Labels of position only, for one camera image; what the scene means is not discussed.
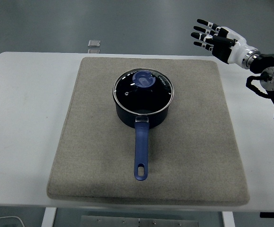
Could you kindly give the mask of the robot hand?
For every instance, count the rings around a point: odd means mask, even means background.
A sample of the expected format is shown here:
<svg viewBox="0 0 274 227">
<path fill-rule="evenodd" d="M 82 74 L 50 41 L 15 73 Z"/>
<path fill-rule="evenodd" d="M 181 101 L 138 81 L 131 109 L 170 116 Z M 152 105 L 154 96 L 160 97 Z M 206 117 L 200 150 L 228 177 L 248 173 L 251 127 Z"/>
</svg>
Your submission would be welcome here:
<svg viewBox="0 0 274 227">
<path fill-rule="evenodd" d="M 225 26 L 198 19 L 197 23 L 204 27 L 194 26 L 191 36 L 194 45 L 212 53 L 214 57 L 226 64 L 237 64 L 249 69 L 250 59 L 259 54 L 257 48 L 249 46 L 244 37 Z"/>
</svg>

